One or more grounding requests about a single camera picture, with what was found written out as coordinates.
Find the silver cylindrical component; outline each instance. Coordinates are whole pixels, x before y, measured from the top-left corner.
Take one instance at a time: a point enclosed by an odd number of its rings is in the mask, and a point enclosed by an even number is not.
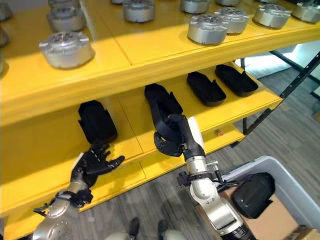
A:
[[[291,14],[301,21],[317,23],[320,21],[320,5],[299,2]]]
[[[265,4],[276,4],[279,0],[258,0],[258,1]]]
[[[113,4],[122,4],[122,3],[123,3],[122,0],[111,0],[111,2],[112,2]]]
[[[204,14],[208,11],[210,0],[180,0],[180,9],[189,14]]]
[[[0,21],[5,21],[12,17],[12,11],[6,2],[0,2]]]
[[[84,12],[74,7],[54,8],[46,19],[55,32],[76,32],[87,25]]]
[[[219,15],[201,14],[191,18],[188,38],[198,44],[220,44],[227,35],[228,22]]]
[[[144,23],[155,18],[155,5],[150,0],[128,0],[123,3],[124,19]]]
[[[0,35],[1,35],[0,47],[3,47],[8,44],[9,37],[1,27],[0,27]]]
[[[216,4],[226,7],[235,7],[241,3],[241,0],[215,0]]]
[[[276,4],[260,5],[253,16],[253,20],[266,27],[280,29],[290,18],[290,11]]]
[[[48,5],[51,9],[59,8],[80,8],[80,0],[48,0]]]
[[[235,7],[221,8],[214,14],[220,15],[224,21],[229,22],[227,30],[228,34],[242,33],[249,21],[249,15]]]
[[[47,62],[58,69],[79,67],[95,56],[82,32],[58,32],[39,44]]]
[[[207,163],[204,156],[190,157],[186,160],[186,168],[191,175],[207,172]]]

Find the black cable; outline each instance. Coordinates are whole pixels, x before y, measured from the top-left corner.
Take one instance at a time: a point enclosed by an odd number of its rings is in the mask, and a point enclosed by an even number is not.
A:
[[[222,179],[220,170],[215,170],[215,175],[217,177],[218,180],[213,180],[213,182],[215,183],[219,183],[228,187],[239,187],[241,185],[240,182],[236,181],[236,180],[232,180],[232,181],[226,181]]]

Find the silver robot arm segment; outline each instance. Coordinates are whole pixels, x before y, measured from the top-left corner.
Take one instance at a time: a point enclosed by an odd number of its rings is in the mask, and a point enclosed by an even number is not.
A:
[[[212,226],[223,240],[256,240],[233,206],[218,194],[213,175],[208,171],[204,141],[196,119],[190,117],[187,120],[181,114],[172,114],[169,119],[179,134],[180,142],[176,143],[177,149],[183,154],[188,170],[188,173],[179,173],[177,177],[179,185],[190,187],[191,196],[202,206]],[[213,168],[219,182],[223,183],[217,161]]]
[[[188,119],[192,137],[204,151],[204,142],[194,117]],[[208,173],[205,156],[193,156],[186,160],[190,176]],[[217,162],[213,167],[218,170]],[[190,193],[203,208],[212,226],[220,236],[227,235],[243,225],[242,218],[237,214],[230,203],[221,198],[216,185],[209,178],[191,181]]]
[[[33,211],[44,216],[44,220],[35,229],[33,240],[72,240],[72,228],[77,222],[79,208],[93,199],[90,188],[99,175],[117,168],[125,159],[106,161],[110,154],[106,143],[96,142],[84,154],[80,154],[72,170],[70,184],[66,190],[59,191],[49,204]]]

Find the silver metal part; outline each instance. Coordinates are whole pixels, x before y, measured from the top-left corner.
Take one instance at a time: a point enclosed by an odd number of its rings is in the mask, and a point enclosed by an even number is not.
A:
[[[320,5],[299,2],[291,14],[301,21],[317,23],[320,21]]]
[[[95,56],[89,38],[81,32],[58,32],[39,44],[47,62],[58,69],[79,67]]]
[[[206,167],[207,167],[207,168],[209,168],[209,167],[211,167],[211,166],[212,166],[212,168],[213,168],[215,171],[219,170],[219,168],[218,168],[218,161],[217,161],[217,160],[215,160],[215,161],[210,161],[210,162],[207,162],[207,163],[206,163]]]
[[[87,187],[83,181],[71,182],[68,190],[77,193]],[[77,221],[79,209],[66,199],[56,199],[49,213],[35,229],[32,240],[72,240],[71,229]]]
[[[155,18],[155,5],[150,0],[128,0],[123,3],[123,16],[128,22],[144,23]]]
[[[0,2],[0,22],[10,19],[13,13],[6,2]]]
[[[209,204],[201,203],[201,206],[220,236],[233,232],[244,223],[231,204],[219,196]]]
[[[276,4],[279,0],[258,0],[258,1],[265,4]]]
[[[228,34],[240,34],[242,33],[249,21],[249,15],[244,11],[235,7],[225,7],[216,11],[214,14],[220,15],[224,21],[229,22]]]
[[[197,179],[191,182],[190,193],[200,204],[209,204],[218,197],[215,184],[209,178]]]
[[[210,0],[180,0],[180,9],[189,14],[204,14],[208,11]]]
[[[59,8],[80,8],[80,0],[48,0],[48,5],[51,9]]]
[[[4,47],[5,45],[8,44],[9,37],[6,34],[6,32],[2,29],[2,27],[0,27],[0,35],[1,35],[0,47]]]
[[[235,7],[241,3],[241,0],[215,0],[216,4],[226,7]]]
[[[46,19],[55,32],[76,32],[87,25],[84,12],[74,7],[54,8]]]
[[[174,229],[169,229],[165,231],[162,234],[162,236],[163,236],[163,240],[187,240],[182,232]]]
[[[122,4],[123,0],[111,0],[113,4]]]
[[[201,14],[191,18],[188,28],[188,38],[202,44],[220,44],[227,35],[228,22],[219,15]]]
[[[105,240],[134,240],[134,236],[130,236],[128,233],[115,232],[108,236]]]
[[[204,156],[190,157],[186,160],[186,168],[191,175],[207,172],[207,164]]]
[[[290,16],[290,11],[285,7],[277,4],[266,4],[257,8],[253,20],[263,26],[280,29],[286,24]]]

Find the yellow shelf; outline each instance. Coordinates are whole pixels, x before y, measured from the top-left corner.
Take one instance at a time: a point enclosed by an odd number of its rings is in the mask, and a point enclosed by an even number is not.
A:
[[[293,4],[280,1],[289,10]],[[179,1],[156,1],[156,18],[145,24],[123,20],[122,8],[110,1],[83,0],[95,58],[73,70],[50,67],[38,43],[51,33],[47,8],[18,13],[1,23],[11,43],[3,48],[9,64],[2,76],[2,125],[67,108],[232,61],[248,55],[320,39],[320,23],[290,18],[280,30],[249,22],[244,33],[227,36],[223,44],[199,46],[187,39],[190,14]],[[242,1],[251,16],[258,3]],[[218,8],[211,3],[209,12]]]
[[[99,101],[118,131],[109,159],[124,155],[125,165],[142,154],[140,145],[119,101],[115,97]],[[75,159],[90,146],[78,124],[78,109],[69,107],[3,128],[2,216],[53,197],[68,185]]]
[[[227,63],[238,71],[243,70],[234,63]],[[178,76],[160,82],[168,92],[173,92],[183,108],[183,114],[188,118],[194,116],[201,132],[216,129],[236,122],[244,117],[257,113],[263,109],[278,105],[283,99],[252,78],[259,88],[248,97],[238,97],[215,76],[215,67],[200,70],[210,80],[216,79],[218,85],[226,94],[226,100],[221,105],[207,107],[203,105],[187,84],[187,75]],[[138,142],[144,153],[155,150],[152,141],[155,127],[149,104],[144,95],[144,87],[137,88],[118,95],[118,99],[130,122]]]
[[[223,148],[245,136],[233,125],[222,127],[223,136],[217,136],[214,131],[203,135],[206,153]],[[139,161],[126,164],[115,171],[102,175],[92,188],[94,196],[91,204],[81,210],[86,210],[103,201],[109,200],[132,188],[157,178],[185,164],[183,157],[169,157],[159,152],[153,152],[139,158]],[[9,215],[5,221],[4,235],[6,240],[15,240],[34,231],[43,217],[32,212],[33,208],[50,201],[51,196],[38,204],[24,206]]]
[[[87,8],[85,2],[82,9],[87,19],[83,32],[90,38],[95,57],[77,69],[52,68],[39,50],[39,43],[53,34],[46,20],[48,7],[17,13],[1,23],[10,39],[1,48],[9,65],[7,73],[1,76],[2,125],[96,99],[101,86],[90,80],[130,66],[95,11]]]

